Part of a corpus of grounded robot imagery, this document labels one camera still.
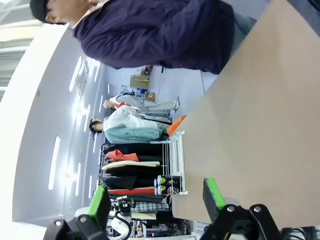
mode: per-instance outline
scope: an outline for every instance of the white jacket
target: white jacket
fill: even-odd
[[[115,110],[103,123],[103,130],[106,131],[119,125],[126,128],[151,128],[157,129],[157,123],[150,120],[141,119],[137,110],[132,106],[123,105]]]

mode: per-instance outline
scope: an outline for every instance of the wooden table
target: wooden table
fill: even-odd
[[[278,227],[320,224],[320,38],[274,0],[197,107],[183,136],[188,195],[177,218],[208,223],[203,178]]]

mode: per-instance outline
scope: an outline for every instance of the dark cap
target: dark cap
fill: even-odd
[[[48,0],[30,0],[30,8],[32,15],[43,23],[49,23],[46,21],[47,16],[47,3]]]

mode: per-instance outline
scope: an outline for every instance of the floor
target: floor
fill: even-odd
[[[270,0],[226,0],[234,10],[242,15],[258,19]],[[155,66],[152,70],[149,92],[154,92],[157,102],[176,100],[179,97],[180,108],[171,117],[187,115],[197,105],[208,88],[217,78],[210,72],[189,69],[165,69]]]

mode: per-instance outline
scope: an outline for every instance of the plaid shirt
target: plaid shirt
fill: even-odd
[[[117,201],[111,202],[111,205],[115,207],[117,205]],[[135,207],[131,208],[131,211],[136,213],[149,213],[160,211],[163,209],[166,209],[165,203],[137,201]]]

